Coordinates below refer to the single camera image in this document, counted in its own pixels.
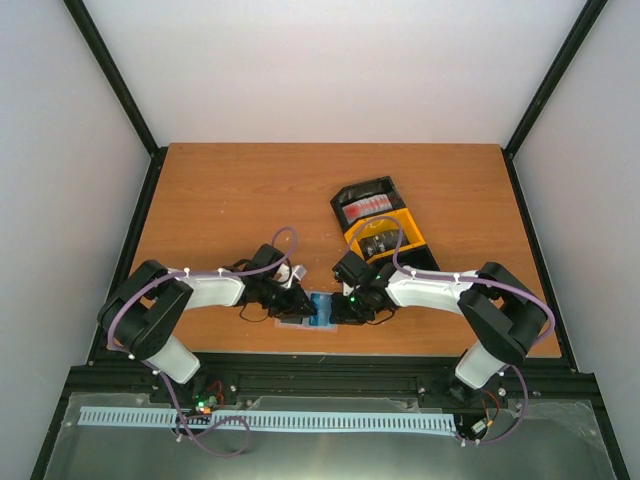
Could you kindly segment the blue credit card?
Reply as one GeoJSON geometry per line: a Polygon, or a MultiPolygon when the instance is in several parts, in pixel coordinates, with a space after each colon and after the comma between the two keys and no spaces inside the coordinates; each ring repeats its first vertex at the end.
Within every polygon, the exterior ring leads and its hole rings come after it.
{"type": "Polygon", "coordinates": [[[310,294],[310,298],[317,307],[317,314],[313,317],[308,318],[307,325],[311,328],[318,328],[318,329],[331,328],[332,327],[332,323],[330,321],[331,310],[332,310],[331,294],[312,292],[310,294]]]}

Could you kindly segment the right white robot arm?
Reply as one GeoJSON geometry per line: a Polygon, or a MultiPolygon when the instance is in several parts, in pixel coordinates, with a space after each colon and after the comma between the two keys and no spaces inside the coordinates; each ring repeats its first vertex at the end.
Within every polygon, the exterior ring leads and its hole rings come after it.
{"type": "Polygon", "coordinates": [[[419,270],[395,261],[376,268],[348,252],[333,274],[343,285],[343,291],[331,297],[333,324],[375,323],[383,312],[409,307],[445,311],[467,321],[476,342],[441,387],[460,404],[470,403],[507,367],[520,366],[531,348],[555,328],[552,310],[495,262],[462,273],[419,270]]]}

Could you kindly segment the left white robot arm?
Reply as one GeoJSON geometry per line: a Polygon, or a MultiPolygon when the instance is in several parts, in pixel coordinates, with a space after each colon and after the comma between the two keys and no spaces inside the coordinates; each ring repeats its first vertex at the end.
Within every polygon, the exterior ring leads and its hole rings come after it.
{"type": "Polygon", "coordinates": [[[299,323],[317,313],[301,286],[305,269],[269,244],[250,259],[210,272],[169,269],[155,260],[143,262],[106,300],[97,316],[107,334],[107,348],[127,354],[173,380],[186,402],[201,400],[208,390],[200,360],[174,335],[188,310],[259,305],[278,320],[299,323]]]}

